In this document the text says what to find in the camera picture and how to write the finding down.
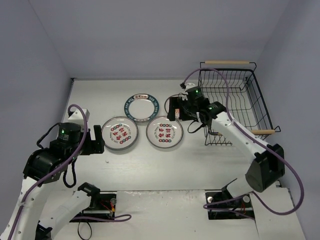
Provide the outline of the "red character plate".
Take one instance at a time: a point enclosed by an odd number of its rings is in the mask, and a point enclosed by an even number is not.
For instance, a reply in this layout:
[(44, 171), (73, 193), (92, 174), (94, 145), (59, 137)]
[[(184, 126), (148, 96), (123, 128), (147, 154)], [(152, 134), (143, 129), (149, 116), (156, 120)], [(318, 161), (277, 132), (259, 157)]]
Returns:
[(137, 124), (124, 116), (107, 120), (101, 128), (104, 146), (112, 151), (124, 151), (132, 147), (138, 139)]
[(146, 127), (146, 137), (151, 145), (159, 149), (176, 147), (183, 139), (182, 125), (165, 116), (158, 116), (151, 120)]

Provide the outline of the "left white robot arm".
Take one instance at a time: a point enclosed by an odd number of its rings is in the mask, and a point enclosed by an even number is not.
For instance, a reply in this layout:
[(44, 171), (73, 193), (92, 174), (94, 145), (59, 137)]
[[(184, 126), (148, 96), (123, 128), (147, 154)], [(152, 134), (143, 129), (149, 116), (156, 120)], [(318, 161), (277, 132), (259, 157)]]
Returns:
[(65, 178), (68, 166), (75, 166), (78, 156), (102, 154), (102, 128), (94, 125), (95, 139), (84, 125), (65, 122), (58, 124), (58, 137), (48, 147), (40, 147), (27, 160), (23, 170), (20, 196), (2, 240), (52, 240), (78, 213), (96, 209), (101, 190), (85, 182), (71, 198), (60, 205), (48, 218), (41, 219), (49, 195), (60, 178)]

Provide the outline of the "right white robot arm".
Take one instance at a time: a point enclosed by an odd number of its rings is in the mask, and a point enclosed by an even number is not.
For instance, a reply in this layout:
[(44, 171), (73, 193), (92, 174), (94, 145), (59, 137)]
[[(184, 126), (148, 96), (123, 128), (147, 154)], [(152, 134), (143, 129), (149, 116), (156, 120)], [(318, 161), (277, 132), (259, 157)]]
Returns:
[(279, 159), (284, 150), (279, 144), (270, 145), (237, 122), (218, 101), (202, 94), (198, 86), (185, 94), (169, 98), (167, 117), (170, 121), (194, 121), (215, 133), (220, 133), (246, 157), (248, 170), (222, 188), (221, 200), (233, 206), (240, 196), (252, 191), (261, 193), (285, 174), (285, 164)]

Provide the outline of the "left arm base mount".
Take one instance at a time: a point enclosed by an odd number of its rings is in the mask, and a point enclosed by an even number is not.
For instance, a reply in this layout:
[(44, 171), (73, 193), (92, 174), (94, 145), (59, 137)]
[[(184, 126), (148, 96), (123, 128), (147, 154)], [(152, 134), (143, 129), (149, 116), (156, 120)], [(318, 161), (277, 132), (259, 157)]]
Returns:
[(98, 200), (95, 200), (89, 207), (79, 212), (70, 223), (98, 223), (99, 220), (111, 220), (115, 217), (117, 204), (117, 193), (103, 191)]

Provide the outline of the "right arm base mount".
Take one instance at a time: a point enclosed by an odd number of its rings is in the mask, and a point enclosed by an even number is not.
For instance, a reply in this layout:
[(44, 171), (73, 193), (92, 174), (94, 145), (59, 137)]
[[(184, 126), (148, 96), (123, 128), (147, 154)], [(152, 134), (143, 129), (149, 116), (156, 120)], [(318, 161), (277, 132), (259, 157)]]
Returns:
[[(229, 199), (231, 199), (231, 197), (223, 196), (220, 191), (205, 192), (205, 200), (207, 205)], [(236, 200), (207, 206), (206, 209), (207, 216), (210, 221), (241, 219), (255, 220), (255, 213), (251, 198), (248, 194)]]

